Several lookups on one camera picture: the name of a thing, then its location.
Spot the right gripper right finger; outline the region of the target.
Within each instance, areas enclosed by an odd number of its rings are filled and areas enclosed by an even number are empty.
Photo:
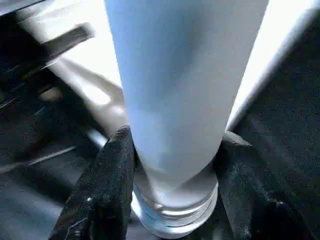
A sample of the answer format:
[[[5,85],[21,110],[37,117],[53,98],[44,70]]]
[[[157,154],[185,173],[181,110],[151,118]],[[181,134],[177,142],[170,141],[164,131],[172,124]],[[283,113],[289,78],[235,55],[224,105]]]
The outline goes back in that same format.
[[[223,134],[214,169],[234,239],[317,239],[258,151],[241,136]]]

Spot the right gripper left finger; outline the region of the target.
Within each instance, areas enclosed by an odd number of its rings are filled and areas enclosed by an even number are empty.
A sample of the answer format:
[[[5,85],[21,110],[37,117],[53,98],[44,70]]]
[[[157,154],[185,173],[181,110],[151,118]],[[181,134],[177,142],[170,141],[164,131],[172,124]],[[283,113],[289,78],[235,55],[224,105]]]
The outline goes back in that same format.
[[[129,126],[116,131],[76,182],[51,240],[124,240],[136,151]]]

